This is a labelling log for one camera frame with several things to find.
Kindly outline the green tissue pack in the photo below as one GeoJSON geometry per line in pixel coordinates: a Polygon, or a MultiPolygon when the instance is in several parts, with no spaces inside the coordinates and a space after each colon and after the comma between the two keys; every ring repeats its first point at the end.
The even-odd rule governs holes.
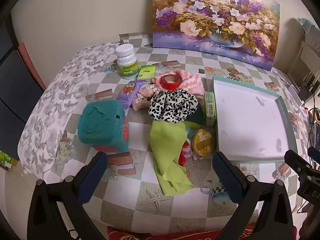
{"type": "Polygon", "coordinates": [[[139,73],[137,75],[138,80],[149,80],[155,76],[156,65],[144,65],[141,66],[139,73]]]}

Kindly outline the white tray teal rim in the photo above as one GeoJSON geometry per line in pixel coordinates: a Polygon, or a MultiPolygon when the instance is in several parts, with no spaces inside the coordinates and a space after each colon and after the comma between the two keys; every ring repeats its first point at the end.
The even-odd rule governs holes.
{"type": "Polygon", "coordinates": [[[250,83],[213,77],[217,151],[234,163],[284,160],[297,150],[283,98],[250,83]]]}

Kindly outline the purple cartoon snack packet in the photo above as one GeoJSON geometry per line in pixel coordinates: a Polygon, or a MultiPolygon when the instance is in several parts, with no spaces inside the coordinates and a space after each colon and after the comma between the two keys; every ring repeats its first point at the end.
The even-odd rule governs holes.
{"type": "Polygon", "coordinates": [[[144,85],[145,81],[130,81],[119,93],[117,100],[123,105],[123,109],[128,109],[133,102],[139,89],[144,85]]]}

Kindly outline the light blue face mask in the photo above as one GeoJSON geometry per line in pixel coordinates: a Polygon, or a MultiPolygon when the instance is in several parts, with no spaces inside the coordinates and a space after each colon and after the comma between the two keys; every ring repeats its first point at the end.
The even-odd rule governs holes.
{"type": "Polygon", "coordinates": [[[192,140],[193,136],[201,128],[201,125],[191,121],[184,121],[183,123],[185,124],[185,131],[187,132],[187,138],[189,140],[192,140]]]}

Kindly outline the red tape roll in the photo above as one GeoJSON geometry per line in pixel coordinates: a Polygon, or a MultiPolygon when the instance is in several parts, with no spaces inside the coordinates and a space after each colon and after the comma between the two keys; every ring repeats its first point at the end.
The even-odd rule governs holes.
{"type": "Polygon", "coordinates": [[[176,74],[167,74],[161,77],[160,84],[165,90],[173,91],[180,86],[182,79],[176,74]]]}

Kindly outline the black power adapter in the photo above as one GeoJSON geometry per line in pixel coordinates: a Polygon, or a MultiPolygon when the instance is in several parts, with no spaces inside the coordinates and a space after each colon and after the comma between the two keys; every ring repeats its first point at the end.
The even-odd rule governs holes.
{"type": "Polygon", "coordinates": [[[306,101],[310,96],[312,96],[312,93],[310,92],[310,90],[308,89],[308,87],[303,87],[303,88],[299,91],[298,96],[299,96],[300,100],[306,101]]]}

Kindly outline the yellow round tin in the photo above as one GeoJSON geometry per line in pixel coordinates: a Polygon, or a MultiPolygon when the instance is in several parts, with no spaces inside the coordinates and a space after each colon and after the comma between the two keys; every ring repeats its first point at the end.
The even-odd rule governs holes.
{"type": "Polygon", "coordinates": [[[216,146],[214,137],[204,129],[199,129],[195,133],[191,144],[193,152],[202,157],[209,156],[216,146]]]}

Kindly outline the white pill bottle green label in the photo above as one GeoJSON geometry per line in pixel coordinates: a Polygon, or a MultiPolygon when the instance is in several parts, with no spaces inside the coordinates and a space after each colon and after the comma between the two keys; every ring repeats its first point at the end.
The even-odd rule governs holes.
{"type": "Polygon", "coordinates": [[[126,80],[135,80],[139,66],[133,45],[130,43],[122,44],[115,49],[115,52],[121,77],[126,80]]]}

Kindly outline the red mat gold print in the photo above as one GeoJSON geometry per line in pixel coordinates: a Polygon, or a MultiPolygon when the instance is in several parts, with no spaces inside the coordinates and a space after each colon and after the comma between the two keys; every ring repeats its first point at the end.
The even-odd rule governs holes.
{"type": "Polygon", "coordinates": [[[143,239],[216,239],[221,230],[210,230],[210,231],[190,231],[190,232],[176,232],[168,235],[152,236],[150,233],[133,233],[123,230],[118,230],[113,227],[107,227],[108,239],[119,239],[119,240],[143,240],[143,239]]]}

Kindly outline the floral canvas painting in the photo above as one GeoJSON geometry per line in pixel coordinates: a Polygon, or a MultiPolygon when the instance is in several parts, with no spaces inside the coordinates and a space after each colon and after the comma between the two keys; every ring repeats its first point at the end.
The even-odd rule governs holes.
{"type": "Polygon", "coordinates": [[[274,0],[152,0],[153,45],[229,57],[271,70],[280,5],[274,0]]]}

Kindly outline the lime green cloth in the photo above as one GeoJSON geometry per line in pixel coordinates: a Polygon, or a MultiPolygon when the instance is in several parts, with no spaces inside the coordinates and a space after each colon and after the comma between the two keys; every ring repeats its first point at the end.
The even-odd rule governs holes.
{"type": "Polygon", "coordinates": [[[152,122],[149,144],[156,176],[165,196],[182,195],[194,188],[186,168],[178,163],[186,139],[184,123],[152,122]]]}

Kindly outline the green yellow sponge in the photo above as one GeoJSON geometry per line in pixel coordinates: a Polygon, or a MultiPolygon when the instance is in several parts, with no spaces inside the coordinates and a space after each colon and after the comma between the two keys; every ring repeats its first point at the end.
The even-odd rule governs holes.
{"type": "Polygon", "coordinates": [[[203,125],[203,122],[203,108],[201,104],[198,102],[196,111],[193,114],[188,115],[183,123],[185,124],[185,126],[188,126],[190,128],[199,129],[203,125]]]}

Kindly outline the pink fabric scrunchie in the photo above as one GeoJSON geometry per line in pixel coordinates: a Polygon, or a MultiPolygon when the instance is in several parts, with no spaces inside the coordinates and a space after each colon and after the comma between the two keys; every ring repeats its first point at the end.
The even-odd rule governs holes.
{"type": "Polygon", "coordinates": [[[144,84],[140,88],[133,99],[131,106],[133,110],[148,109],[150,107],[151,99],[156,95],[160,89],[151,83],[144,84]]]}

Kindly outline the red white small plush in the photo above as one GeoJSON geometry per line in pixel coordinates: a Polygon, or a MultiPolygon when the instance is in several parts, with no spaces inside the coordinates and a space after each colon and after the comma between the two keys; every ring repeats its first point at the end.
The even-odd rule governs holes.
{"type": "Polygon", "coordinates": [[[191,153],[190,141],[186,140],[182,146],[180,156],[178,159],[178,164],[180,166],[184,166],[186,163],[186,159],[190,158],[191,156],[192,156],[192,153],[191,153]]]}

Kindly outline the patterned tablecloth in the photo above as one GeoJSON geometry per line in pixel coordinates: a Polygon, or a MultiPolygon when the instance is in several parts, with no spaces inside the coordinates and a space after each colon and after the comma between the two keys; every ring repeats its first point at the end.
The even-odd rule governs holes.
{"type": "MultiPolygon", "coordinates": [[[[207,91],[212,90],[213,77],[223,75],[276,92],[283,98],[293,123],[298,153],[306,157],[308,113],[294,101],[286,86],[288,79],[279,70],[266,71],[198,51],[153,48],[146,34],[123,34],[120,40],[133,44],[140,64],[177,61],[181,69],[199,74],[207,91]]],[[[17,146],[25,172],[55,183],[76,174],[91,161],[96,151],[79,140],[77,123],[87,95],[111,90],[117,96],[127,84],[118,72],[105,72],[116,64],[115,48],[116,43],[103,43],[83,49],[49,85],[32,111],[17,146]]],[[[149,146],[152,120],[146,110],[127,109],[125,115],[136,173],[122,176],[116,172],[111,178],[103,178],[84,205],[87,213],[101,224],[161,235],[223,227],[236,205],[227,200],[211,168],[211,160],[188,159],[187,170],[194,187],[180,196],[165,196],[158,184],[149,146]]]]}

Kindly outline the teal plush toy cube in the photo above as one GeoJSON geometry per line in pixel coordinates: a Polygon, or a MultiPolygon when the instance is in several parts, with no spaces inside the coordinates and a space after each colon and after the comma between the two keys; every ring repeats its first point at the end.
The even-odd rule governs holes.
{"type": "Polygon", "coordinates": [[[96,101],[86,105],[78,121],[78,138],[101,152],[127,152],[129,123],[118,100],[96,101]]]}

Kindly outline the white shelf unit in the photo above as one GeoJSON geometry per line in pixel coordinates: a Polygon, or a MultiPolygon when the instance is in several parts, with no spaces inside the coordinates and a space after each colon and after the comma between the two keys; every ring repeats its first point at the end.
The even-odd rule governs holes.
{"type": "Polygon", "coordinates": [[[289,77],[298,87],[319,87],[319,27],[307,18],[297,18],[303,30],[303,38],[292,66],[289,77]]]}

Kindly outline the black white leopard scrunchie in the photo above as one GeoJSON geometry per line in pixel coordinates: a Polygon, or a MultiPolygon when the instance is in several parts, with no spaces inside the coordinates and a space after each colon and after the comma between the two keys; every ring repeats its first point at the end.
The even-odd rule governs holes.
{"type": "Polygon", "coordinates": [[[150,101],[149,116],[154,121],[166,121],[177,124],[197,111],[199,101],[194,94],[177,88],[173,91],[161,91],[150,101]]]}

